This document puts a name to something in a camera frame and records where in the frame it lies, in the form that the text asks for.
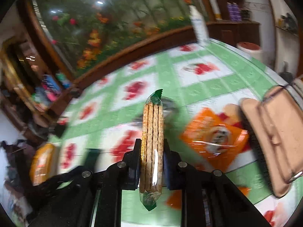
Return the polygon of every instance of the metal screw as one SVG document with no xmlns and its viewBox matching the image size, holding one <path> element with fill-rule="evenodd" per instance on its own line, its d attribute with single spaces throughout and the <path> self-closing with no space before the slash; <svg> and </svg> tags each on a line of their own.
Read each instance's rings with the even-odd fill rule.
<svg viewBox="0 0 303 227">
<path fill-rule="evenodd" d="M 185 168 L 185 167 L 187 166 L 187 163 L 184 162 L 184 161 L 180 161 L 180 162 L 178 163 L 178 166 L 181 167 L 181 168 Z"/>
<path fill-rule="evenodd" d="M 125 163 L 124 161 L 119 161 L 119 162 L 117 163 L 117 166 L 118 166 L 119 168 L 124 168 L 124 167 L 126 166 L 126 163 Z"/>
<path fill-rule="evenodd" d="M 91 175 L 90 171 L 84 171 L 82 172 L 82 177 L 89 177 Z"/>
<path fill-rule="evenodd" d="M 220 170 L 214 170 L 213 174 L 217 177 L 221 177 L 222 176 L 222 172 Z"/>
</svg>

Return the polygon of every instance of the wooden cabinet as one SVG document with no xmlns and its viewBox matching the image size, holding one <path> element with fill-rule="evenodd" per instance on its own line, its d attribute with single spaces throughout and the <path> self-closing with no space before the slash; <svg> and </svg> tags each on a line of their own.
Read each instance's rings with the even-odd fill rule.
<svg viewBox="0 0 303 227">
<path fill-rule="evenodd" d="M 258 22 L 216 21 L 208 23 L 209 36 L 236 47 L 239 42 L 249 42 L 260 46 Z"/>
</svg>

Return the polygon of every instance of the orange snack bag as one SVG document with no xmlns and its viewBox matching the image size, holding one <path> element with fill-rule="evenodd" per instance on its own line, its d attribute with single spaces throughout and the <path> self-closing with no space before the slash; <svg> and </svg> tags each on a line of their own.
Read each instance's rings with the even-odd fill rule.
<svg viewBox="0 0 303 227">
<path fill-rule="evenodd" d="M 209 108 L 203 108 L 181 135 L 181 140 L 223 172 L 242 151 L 247 139 L 246 130 L 222 122 Z"/>
</svg>

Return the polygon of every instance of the cracker package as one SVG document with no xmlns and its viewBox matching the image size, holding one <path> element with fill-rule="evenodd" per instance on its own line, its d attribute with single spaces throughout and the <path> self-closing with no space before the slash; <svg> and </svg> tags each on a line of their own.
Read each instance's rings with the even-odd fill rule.
<svg viewBox="0 0 303 227">
<path fill-rule="evenodd" d="M 228 125 L 203 108 L 187 125 L 181 139 L 215 168 L 225 172 L 248 140 L 246 130 Z"/>
<path fill-rule="evenodd" d="M 140 200 L 148 211 L 156 207 L 162 192 L 164 118 L 162 89 L 155 91 L 145 102 L 142 122 L 140 156 Z"/>
</svg>

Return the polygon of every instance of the black metal bracket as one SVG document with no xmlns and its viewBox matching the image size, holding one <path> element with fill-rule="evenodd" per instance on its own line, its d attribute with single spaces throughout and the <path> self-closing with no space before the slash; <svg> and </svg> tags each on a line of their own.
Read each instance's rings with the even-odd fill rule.
<svg viewBox="0 0 303 227">
<path fill-rule="evenodd" d="M 122 190 L 138 187 L 140 150 L 141 140 L 136 139 L 134 150 L 125 153 L 122 161 L 106 171 L 93 174 L 78 168 L 82 173 L 70 185 L 56 190 L 56 196 L 29 226 L 120 227 Z M 220 170 L 198 171 L 181 161 L 179 154 L 169 149 L 166 139 L 164 177 L 169 190 L 182 190 L 181 227 L 270 227 Z"/>
</svg>

